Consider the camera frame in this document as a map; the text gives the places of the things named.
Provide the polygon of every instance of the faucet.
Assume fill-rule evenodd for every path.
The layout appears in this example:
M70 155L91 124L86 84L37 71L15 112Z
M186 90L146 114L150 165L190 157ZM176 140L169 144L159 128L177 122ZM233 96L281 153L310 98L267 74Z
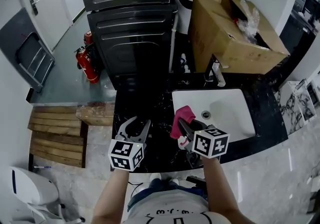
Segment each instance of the faucet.
M204 73L204 79L205 79L205 82L213 82L214 76L215 76L215 78L218 81L218 86L224 87L226 85L226 81L219 69L219 66L220 66L220 62L217 60L216 57L212 55L209 65Z

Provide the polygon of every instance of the pink cloth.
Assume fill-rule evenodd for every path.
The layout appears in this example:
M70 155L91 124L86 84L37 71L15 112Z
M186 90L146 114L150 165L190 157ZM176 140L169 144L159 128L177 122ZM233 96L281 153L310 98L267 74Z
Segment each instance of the pink cloth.
M175 112L170 137L173 139L176 139L176 140L179 139L180 136L182 136L182 133L181 133L181 131L179 129L179 125L178 125L179 118L182 118L184 121L186 121L188 124L190 124L192 122L192 120L196 118L196 116L192 112L192 110L189 106L183 106L182 108L179 108Z

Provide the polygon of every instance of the cardboard box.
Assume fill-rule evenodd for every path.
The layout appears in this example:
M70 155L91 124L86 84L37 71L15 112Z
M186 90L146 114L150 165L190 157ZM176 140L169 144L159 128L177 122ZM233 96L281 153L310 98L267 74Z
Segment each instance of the cardboard box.
M266 74L289 55L281 39L259 11L256 39L247 42L234 22L246 20L241 0L193 0L189 37L195 70L204 73L211 56L221 63L224 73ZM255 5L246 1L252 13Z

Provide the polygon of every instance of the person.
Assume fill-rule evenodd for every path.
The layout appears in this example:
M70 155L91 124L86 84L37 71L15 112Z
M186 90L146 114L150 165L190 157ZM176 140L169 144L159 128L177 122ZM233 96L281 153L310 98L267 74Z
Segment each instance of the person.
M179 186L156 176L149 188L128 204L124 224L253 224L239 210L217 158L202 158L207 195L202 189ZM124 210L129 172L115 169L94 208L92 224L119 224Z

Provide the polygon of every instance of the marble wall tile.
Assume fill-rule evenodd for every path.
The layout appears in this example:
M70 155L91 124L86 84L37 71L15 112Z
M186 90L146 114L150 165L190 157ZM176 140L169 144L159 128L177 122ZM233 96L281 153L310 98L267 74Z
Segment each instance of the marble wall tile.
M298 83L289 81L274 94L288 135L301 129L316 117L316 110L306 86L296 90Z

